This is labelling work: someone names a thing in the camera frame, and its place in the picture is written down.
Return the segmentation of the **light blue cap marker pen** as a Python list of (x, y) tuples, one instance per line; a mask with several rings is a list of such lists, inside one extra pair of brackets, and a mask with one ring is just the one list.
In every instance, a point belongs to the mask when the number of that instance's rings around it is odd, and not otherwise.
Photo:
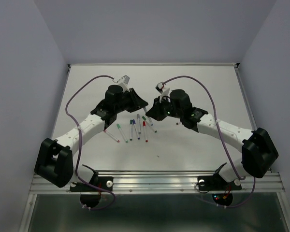
[(151, 119), (149, 116), (147, 116), (147, 108), (144, 107), (143, 110), (144, 110), (144, 112), (145, 112), (145, 116), (146, 116), (146, 118), (147, 118), (149, 124), (150, 124), (151, 126), (153, 126), (153, 121), (152, 121), (152, 119)]

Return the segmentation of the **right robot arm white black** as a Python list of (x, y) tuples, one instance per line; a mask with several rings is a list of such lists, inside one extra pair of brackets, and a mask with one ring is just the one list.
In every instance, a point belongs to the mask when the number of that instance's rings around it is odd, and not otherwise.
[(241, 152), (240, 159), (222, 164), (215, 171), (213, 184), (220, 189), (243, 177), (263, 178), (278, 158), (278, 151), (265, 129), (243, 129), (215, 119), (206, 110), (194, 107), (188, 94), (181, 89), (155, 98), (146, 116), (156, 121), (168, 116), (178, 118), (187, 129), (212, 136)]

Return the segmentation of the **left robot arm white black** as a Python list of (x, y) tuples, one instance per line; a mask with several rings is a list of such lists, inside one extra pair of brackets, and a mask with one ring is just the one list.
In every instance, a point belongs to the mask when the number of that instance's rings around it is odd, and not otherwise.
[(42, 141), (34, 172), (62, 188), (74, 173), (73, 156), (79, 147), (93, 136), (106, 130), (123, 111), (133, 113), (148, 106), (133, 88), (124, 90), (119, 85), (110, 85), (104, 99), (76, 127), (52, 140)]

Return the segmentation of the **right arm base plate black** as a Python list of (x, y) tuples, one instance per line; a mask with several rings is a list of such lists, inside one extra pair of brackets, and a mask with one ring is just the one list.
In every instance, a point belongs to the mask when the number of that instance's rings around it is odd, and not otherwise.
[(202, 194), (212, 192), (214, 203), (222, 206), (230, 206), (233, 202), (233, 191), (242, 189), (240, 181), (226, 182), (220, 177), (203, 175), (197, 177), (194, 188)]

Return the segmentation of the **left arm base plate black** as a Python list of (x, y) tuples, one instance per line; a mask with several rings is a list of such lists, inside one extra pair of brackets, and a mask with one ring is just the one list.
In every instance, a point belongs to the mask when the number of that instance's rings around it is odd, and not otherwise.
[(112, 176), (93, 177), (89, 184), (74, 182), (69, 191), (80, 193), (80, 204), (88, 211), (102, 210), (114, 204), (114, 178)]

